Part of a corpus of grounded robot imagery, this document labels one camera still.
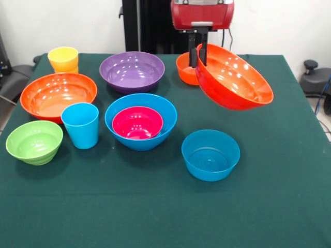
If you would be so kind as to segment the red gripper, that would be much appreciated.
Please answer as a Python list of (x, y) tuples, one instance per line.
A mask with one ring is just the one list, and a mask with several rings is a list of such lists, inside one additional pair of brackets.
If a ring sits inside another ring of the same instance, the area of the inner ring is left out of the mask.
[[(171, 16), (176, 30), (208, 27), (210, 30), (228, 29), (234, 14), (234, 2), (171, 2)], [(196, 34), (188, 33), (189, 66), (197, 66)], [(208, 31), (202, 33), (200, 60), (207, 63)]]

